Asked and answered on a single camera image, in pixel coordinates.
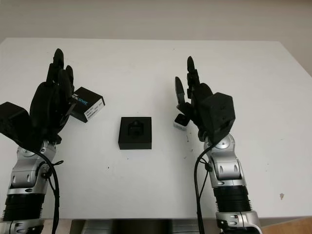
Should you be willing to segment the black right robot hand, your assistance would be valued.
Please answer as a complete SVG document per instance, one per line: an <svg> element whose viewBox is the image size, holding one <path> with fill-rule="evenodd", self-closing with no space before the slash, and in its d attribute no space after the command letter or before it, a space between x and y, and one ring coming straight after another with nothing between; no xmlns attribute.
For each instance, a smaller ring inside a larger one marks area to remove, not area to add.
<svg viewBox="0 0 312 234"><path fill-rule="evenodd" d="M177 109L198 127L198 137L201 142L209 139L215 142L215 130L209 108L205 106L205 101L212 97L211 88L199 80L198 71L195 68L194 60L191 56L187 59L187 92L179 77L175 77L175 93L178 105Z"/></svg>

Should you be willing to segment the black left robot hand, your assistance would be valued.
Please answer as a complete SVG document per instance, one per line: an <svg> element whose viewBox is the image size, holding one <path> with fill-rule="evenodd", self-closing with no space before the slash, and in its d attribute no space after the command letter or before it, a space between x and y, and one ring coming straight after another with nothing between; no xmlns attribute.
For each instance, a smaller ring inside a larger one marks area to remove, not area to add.
<svg viewBox="0 0 312 234"><path fill-rule="evenodd" d="M34 134L41 140L58 145L61 143L59 132L66 125L76 102L74 75L71 66L64 66L64 54L56 49L50 63L45 82L42 82L31 102L30 119Z"/></svg>

